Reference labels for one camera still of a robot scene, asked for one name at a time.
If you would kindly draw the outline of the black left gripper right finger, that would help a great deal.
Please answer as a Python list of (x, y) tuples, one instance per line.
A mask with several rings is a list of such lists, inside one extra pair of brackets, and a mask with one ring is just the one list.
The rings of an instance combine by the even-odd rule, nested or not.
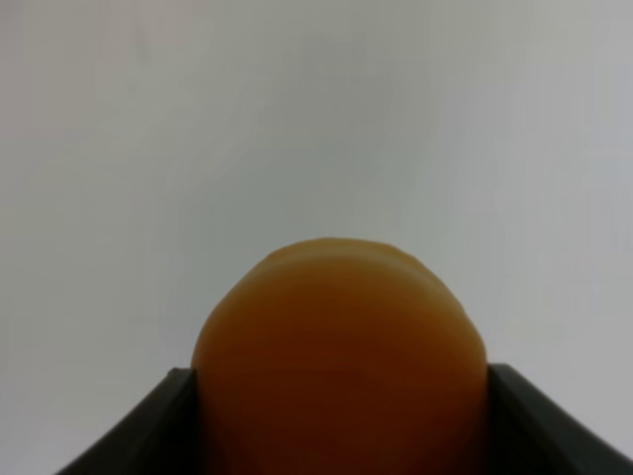
[(508, 364), (489, 366), (490, 474), (632, 475), (632, 460)]

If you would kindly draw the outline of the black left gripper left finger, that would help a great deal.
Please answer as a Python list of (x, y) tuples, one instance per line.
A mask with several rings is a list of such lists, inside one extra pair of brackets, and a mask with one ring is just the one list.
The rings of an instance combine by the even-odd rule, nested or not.
[(198, 451), (196, 372), (174, 368), (118, 424), (59, 472), (195, 474)]

